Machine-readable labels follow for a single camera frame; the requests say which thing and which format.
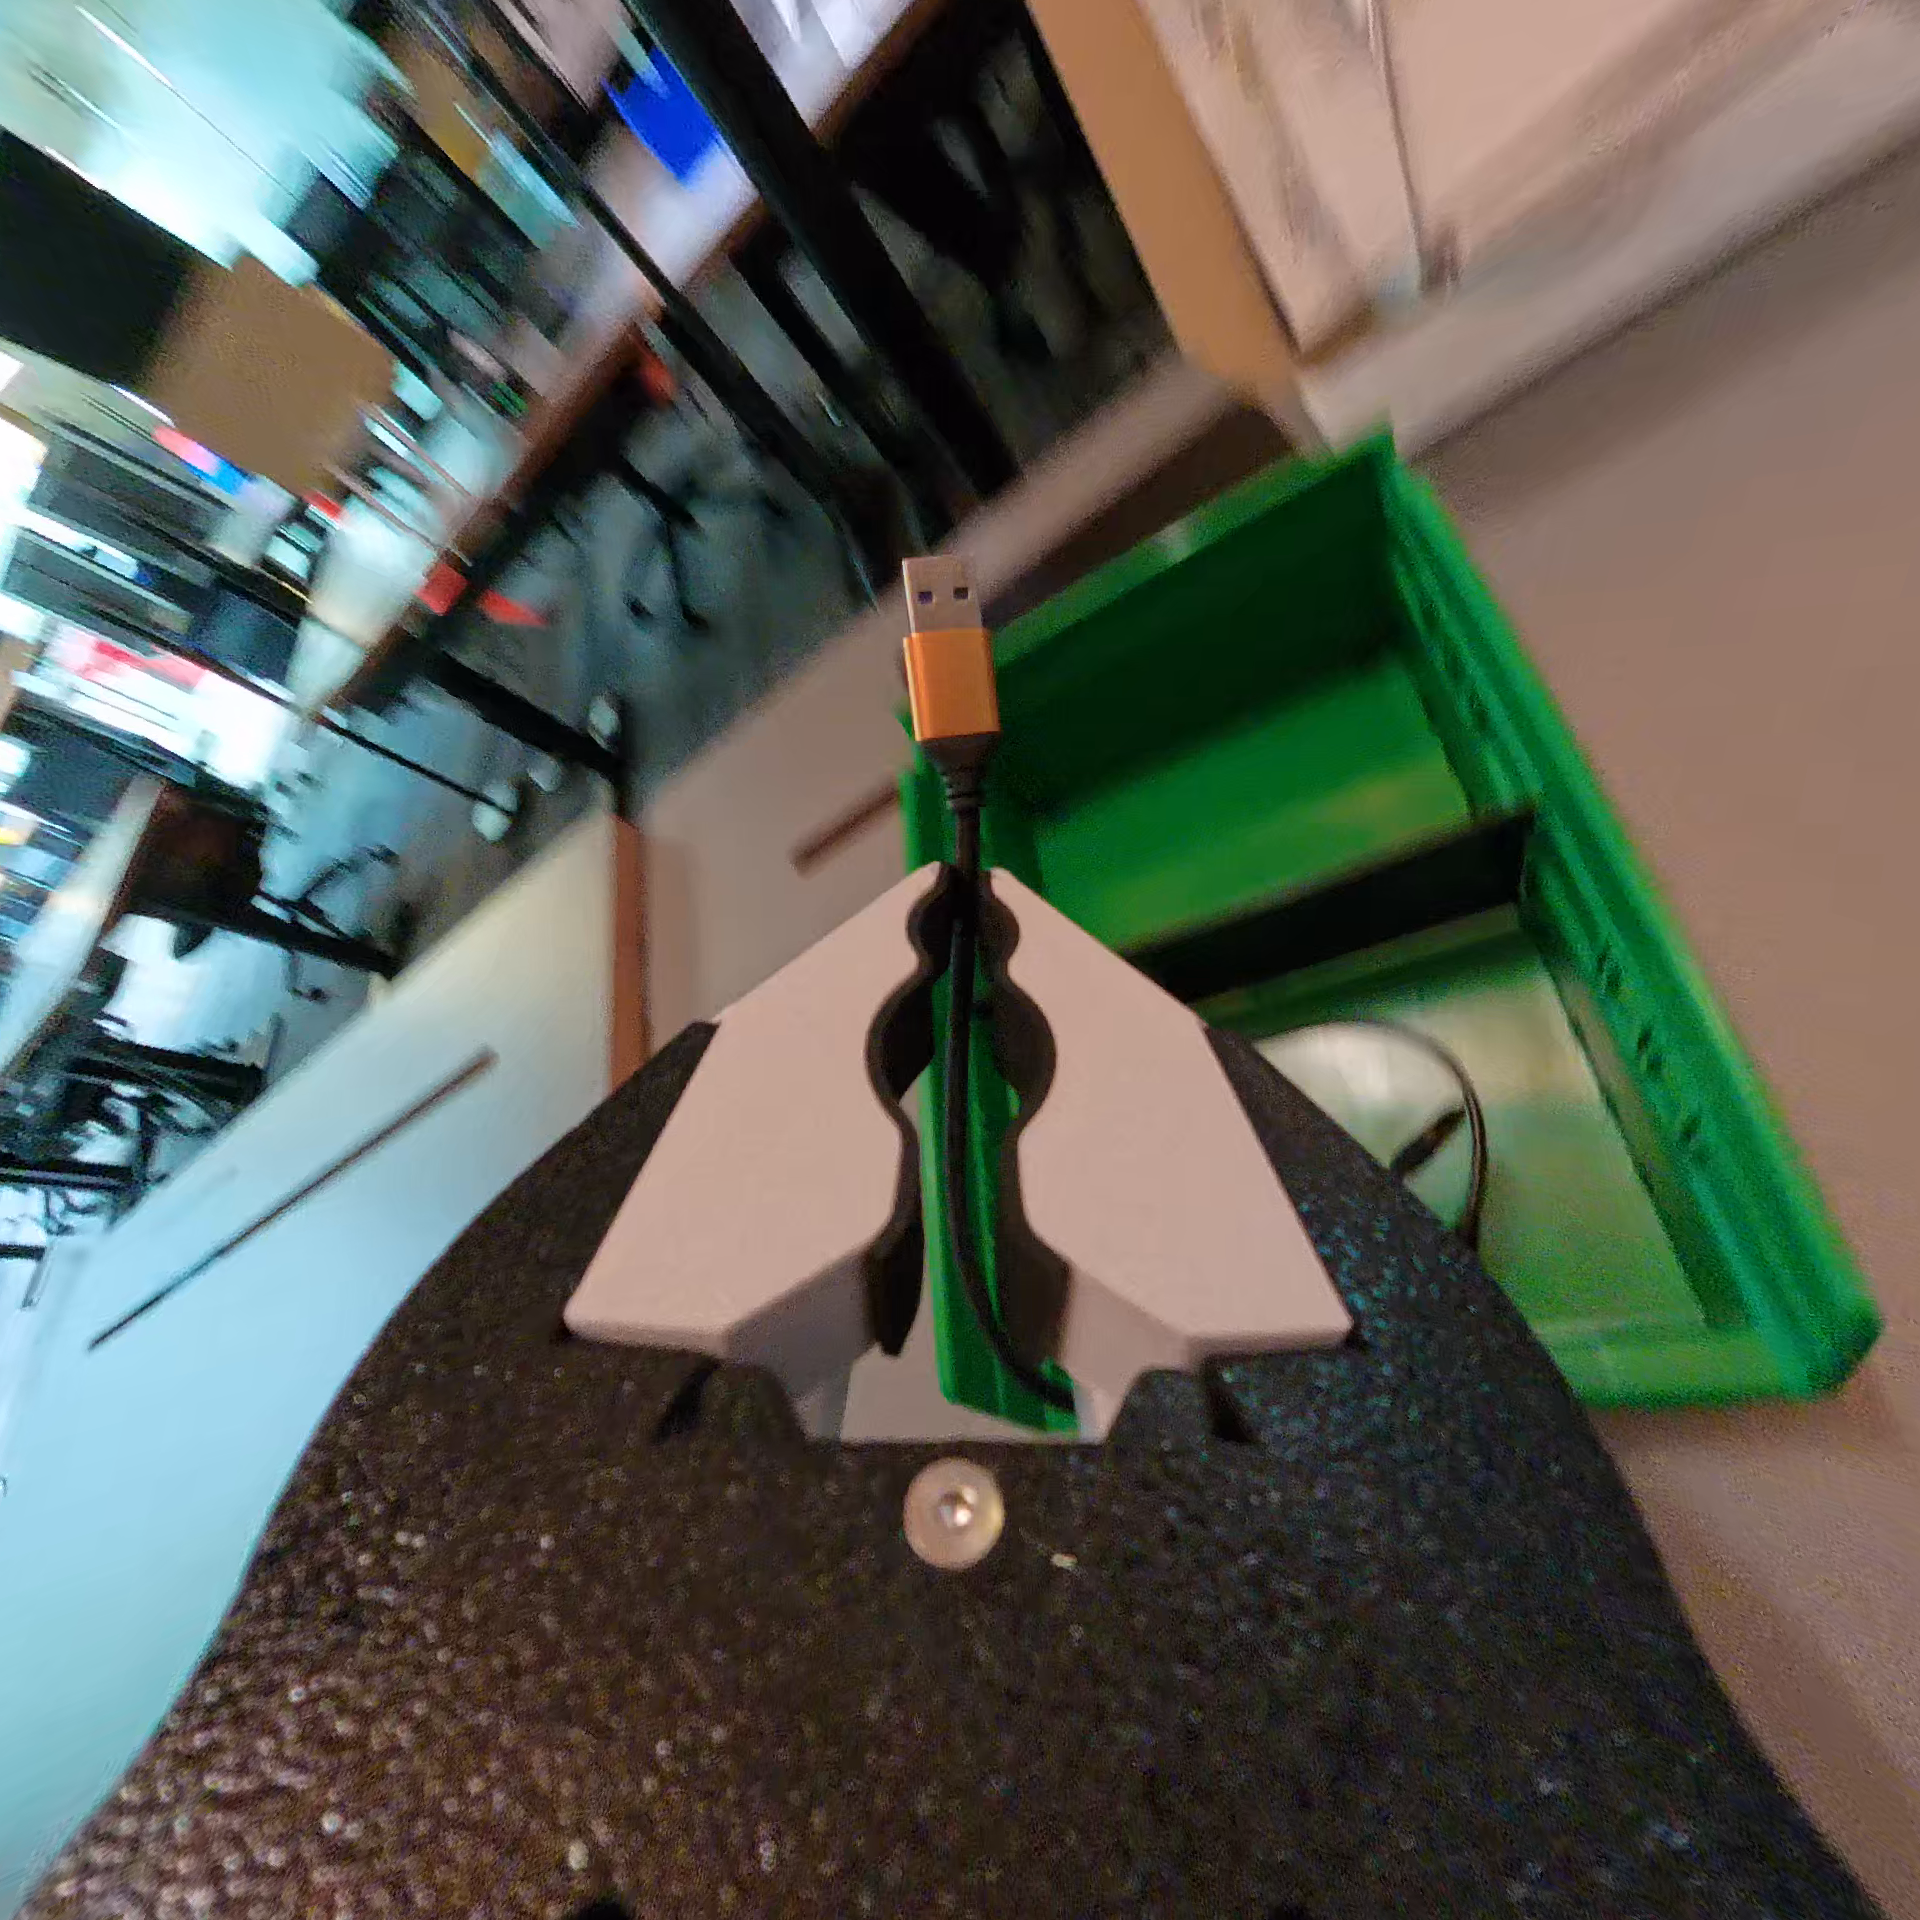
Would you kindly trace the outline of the black metal shelving rack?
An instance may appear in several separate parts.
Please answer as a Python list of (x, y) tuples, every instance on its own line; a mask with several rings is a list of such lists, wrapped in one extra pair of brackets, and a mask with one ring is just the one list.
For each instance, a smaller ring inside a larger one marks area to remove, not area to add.
[(946, 532), (1173, 351), (1034, 5), (625, 5), (749, 202), (726, 273)]

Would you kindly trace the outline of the green plastic bin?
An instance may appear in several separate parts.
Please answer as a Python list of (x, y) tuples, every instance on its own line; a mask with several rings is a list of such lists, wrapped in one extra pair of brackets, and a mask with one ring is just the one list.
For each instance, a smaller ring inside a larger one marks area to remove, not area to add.
[(1445, 1042), (1486, 1271), (1596, 1408), (1811, 1401), (1882, 1309), (1520, 634), (1387, 433), (998, 628), (984, 848), (1211, 1026)]

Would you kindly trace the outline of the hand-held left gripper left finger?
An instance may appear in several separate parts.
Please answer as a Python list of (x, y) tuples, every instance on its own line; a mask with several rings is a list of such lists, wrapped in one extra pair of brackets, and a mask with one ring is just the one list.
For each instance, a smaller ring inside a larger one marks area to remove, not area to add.
[(760, 1368), (837, 1434), (926, 1266), (922, 1135), (942, 869), (922, 865), (698, 1031), (653, 1146), (569, 1295), (581, 1338)]

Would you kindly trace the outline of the black usb cable orange plug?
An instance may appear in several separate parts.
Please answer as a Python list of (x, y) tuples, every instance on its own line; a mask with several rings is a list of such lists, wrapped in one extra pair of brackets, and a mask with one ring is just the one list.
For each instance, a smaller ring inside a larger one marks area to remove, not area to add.
[[(976, 1247), (976, 1204), (969, 1194), (972, 1135), (972, 1032), (979, 998), (976, 935), (990, 933), (985, 975), (992, 988), (992, 876), (979, 858), (981, 808), (987, 766), (1002, 736), (992, 638), (979, 613), (972, 580), (957, 559), (923, 558), (902, 565), (907, 628), (902, 674), (909, 725), (920, 752), (944, 782), (953, 853), (942, 863), (942, 981), (940, 1016), (930, 1061), (928, 1125), (923, 1145), (923, 1218), (928, 1237), (942, 1242), (932, 1271), (944, 1293), (963, 1300), (955, 1317), (972, 1322), (1014, 1380), (1014, 1391), (1075, 1425), (1067, 1378), (1044, 1361), (1021, 1360), (1004, 1326), (1005, 1286), (997, 1257), (998, 1183), (990, 1190), (987, 1253)], [(1233, 1085), (1258, 1128), (1258, 1102), (1283, 1089), (1270, 1064), (1234, 1034), (1209, 1028)]]

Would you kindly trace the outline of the pale round object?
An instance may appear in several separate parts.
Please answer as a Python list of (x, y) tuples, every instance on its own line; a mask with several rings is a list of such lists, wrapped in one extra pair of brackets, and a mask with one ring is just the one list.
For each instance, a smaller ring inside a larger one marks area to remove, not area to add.
[(1259, 1037), (1256, 1048), (1432, 1210), (1466, 1209), (1477, 1094), (1445, 1042), (1403, 1023), (1331, 1021)]

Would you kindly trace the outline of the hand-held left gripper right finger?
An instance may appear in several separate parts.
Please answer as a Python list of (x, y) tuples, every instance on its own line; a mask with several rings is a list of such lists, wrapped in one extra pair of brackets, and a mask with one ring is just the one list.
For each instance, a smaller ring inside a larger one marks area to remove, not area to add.
[(992, 876), (1004, 1326), (1081, 1434), (1144, 1376), (1341, 1345), (1353, 1314), (1208, 1023), (1009, 870)]

